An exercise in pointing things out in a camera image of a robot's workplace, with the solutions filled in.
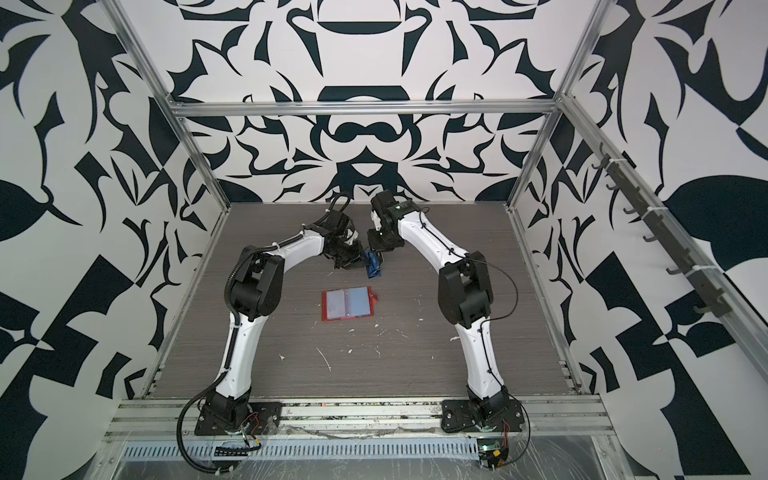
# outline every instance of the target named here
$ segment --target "zip tie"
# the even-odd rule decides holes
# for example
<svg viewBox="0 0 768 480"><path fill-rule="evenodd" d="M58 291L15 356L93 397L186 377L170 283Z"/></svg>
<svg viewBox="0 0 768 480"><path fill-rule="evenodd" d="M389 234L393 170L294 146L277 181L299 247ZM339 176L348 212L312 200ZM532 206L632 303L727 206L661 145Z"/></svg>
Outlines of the zip tie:
<svg viewBox="0 0 768 480"><path fill-rule="evenodd" d="M685 277L688 278L693 272L698 272L700 270L716 270L719 273L723 272L717 265L693 265L688 273L685 274Z"/></svg>
<svg viewBox="0 0 768 480"><path fill-rule="evenodd" d="M648 208L646 208L646 209L645 209L645 213L644 213L644 214L642 214L642 215L640 215L640 220L642 220L642 221L645 221L645 217L646 217L646 216L647 216L647 215L648 215L650 212L653 212L653 211L655 211L655 210L669 210L669 209L668 209L668 208L666 208L666 207L648 207Z"/></svg>

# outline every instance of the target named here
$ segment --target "black and white wallpaper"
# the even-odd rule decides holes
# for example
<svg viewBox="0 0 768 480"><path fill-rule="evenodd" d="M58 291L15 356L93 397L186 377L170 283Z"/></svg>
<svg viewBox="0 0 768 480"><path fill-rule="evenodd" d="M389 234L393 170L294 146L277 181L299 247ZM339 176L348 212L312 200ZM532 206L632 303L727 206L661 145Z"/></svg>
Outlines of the black and white wallpaper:
<svg viewBox="0 0 768 480"><path fill-rule="evenodd" d="M543 114L188 118L233 202L507 200Z"/></svg>
<svg viewBox="0 0 768 480"><path fill-rule="evenodd" d="M597 163L561 119L517 206L584 390L638 478L768 478L768 384Z"/></svg>
<svg viewBox="0 0 768 480"><path fill-rule="evenodd" d="M620 0L575 97L768 318L768 2Z"/></svg>
<svg viewBox="0 0 768 480"><path fill-rule="evenodd" d="M574 95L765 317L768 4L619 0ZM768 385L563 120L518 205L638 478L768 478Z"/></svg>
<svg viewBox="0 0 768 480"><path fill-rule="evenodd" d="M219 207L93 0L0 2L0 478L62 478L132 398Z"/></svg>
<svg viewBox="0 0 768 480"><path fill-rule="evenodd" d="M551 98L595 0L122 3L178 101L272 102Z"/></svg>

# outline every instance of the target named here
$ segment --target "blue item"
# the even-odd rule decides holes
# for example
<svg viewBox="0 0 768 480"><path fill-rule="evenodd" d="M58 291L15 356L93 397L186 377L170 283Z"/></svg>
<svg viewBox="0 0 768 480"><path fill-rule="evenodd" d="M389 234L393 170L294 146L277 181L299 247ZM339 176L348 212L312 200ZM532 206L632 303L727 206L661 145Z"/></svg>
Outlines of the blue item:
<svg viewBox="0 0 768 480"><path fill-rule="evenodd" d="M377 253L374 253L371 251L371 249L366 248L365 251L366 255L366 270L368 271L368 278L373 278L374 276L381 276L382 275L382 267L381 263L379 262L379 255Z"/></svg>

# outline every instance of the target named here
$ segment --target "gray wooden table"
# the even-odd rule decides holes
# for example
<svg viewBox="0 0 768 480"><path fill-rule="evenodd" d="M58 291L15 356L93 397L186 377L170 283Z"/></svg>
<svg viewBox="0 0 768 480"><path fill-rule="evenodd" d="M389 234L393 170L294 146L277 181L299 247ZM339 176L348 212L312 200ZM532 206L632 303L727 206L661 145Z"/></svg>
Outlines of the gray wooden table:
<svg viewBox="0 0 768 480"><path fill-rule="evenodd" d="M227 338L223 285L248 244L290 237L301 223L323 214L322 205L236 204L183 318L152 396L185 398L214 380ZM370 206L350 205L364 243L372 228ZM429 219L448 238L505 269L520 289L514 315L493 322L499 369L510 392L566 393L557 354L500 203L433 204ZM509 280L490 269L494 315L507 313L515 294ZM369 318L323 322L324 290L370 285L378 296ZM285 276L283 298L264 327L253 364L252 396L451 396L465 395L467 371L453 325L437 304L437 275L406 244L384 254L382 276L364 269L334 270L324 257L309 259ZM330 370L320 353L326 357Z"/></svg>

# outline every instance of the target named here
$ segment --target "hook rack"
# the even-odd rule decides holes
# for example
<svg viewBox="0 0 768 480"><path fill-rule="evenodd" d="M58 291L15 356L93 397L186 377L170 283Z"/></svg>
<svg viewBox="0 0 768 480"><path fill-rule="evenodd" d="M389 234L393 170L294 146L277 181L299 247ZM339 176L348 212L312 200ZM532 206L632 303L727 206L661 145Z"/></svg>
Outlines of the hook rack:
<svg viewBox="0 0 768 480"><path fill-rule="evenodd" d="M680 239L680 232L684 231L672 217L669 210L652 194L650 189L631 168L626 159L609 159L601 162L608 176L615 182L607 185L608 190L620 190L629 201L632 208L624 208L626 214L642 213L641 219L648 226L652 236L643 236L646 242L658 241L667 251L675 268L667 268L670 275L684 274L690 284L699 294L707 309L702 312L711 312L721 317L733 310L732 306L723 298L723 289L717 288L713 274L716 266L710 265L710 261L691 252Z"/></svg>

